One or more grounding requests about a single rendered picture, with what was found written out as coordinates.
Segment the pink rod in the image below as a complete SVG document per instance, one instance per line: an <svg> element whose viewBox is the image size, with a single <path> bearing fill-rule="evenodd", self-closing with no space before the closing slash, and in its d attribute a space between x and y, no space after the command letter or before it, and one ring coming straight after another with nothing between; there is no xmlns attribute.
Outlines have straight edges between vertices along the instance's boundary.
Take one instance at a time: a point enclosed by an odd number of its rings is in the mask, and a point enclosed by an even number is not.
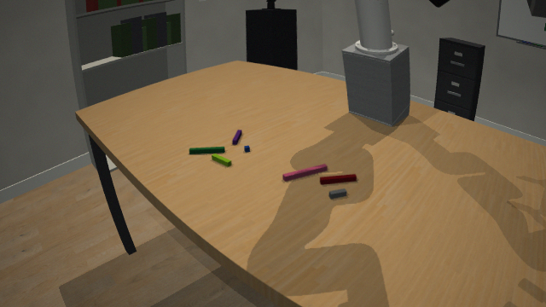
<svg viewBox="0 0 546 307"><path fill-rule="evenodd" d="M306 169L303 169L303 170L293 171L293 172L289 172L289 173L286 173L286 174L282 174L282 179L286 182L286 181L289 181L289 180L293 180L293 179L300 178L300 177L306 177L306 176L313 175L313 174L323 172L323 171L327 171L327 170L328 170L327 165L325 165L325 164L317 165L317 166L313 166L313 167L306 168Z"/></svg>

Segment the lime green rod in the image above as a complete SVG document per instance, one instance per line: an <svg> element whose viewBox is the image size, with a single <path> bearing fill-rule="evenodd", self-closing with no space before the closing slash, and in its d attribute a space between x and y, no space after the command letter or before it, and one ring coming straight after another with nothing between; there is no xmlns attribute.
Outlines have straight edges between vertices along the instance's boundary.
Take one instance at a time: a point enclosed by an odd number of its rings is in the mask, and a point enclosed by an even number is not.
<svg viewBox="0 0 546 307"><path fill-rule="evenodd" d="M232 165L232 164L231 164L231 160L226 159L226 158L224 158L224 157L222 157L222 156L220 156L220 155L218 155L218 154L213 154L213 155L212 155L212 159L215 160L215 161L217 161L218 163L220 163L220 164L222 164L222 165L226 165L226 166L228 166L228 167Z"/></svg>

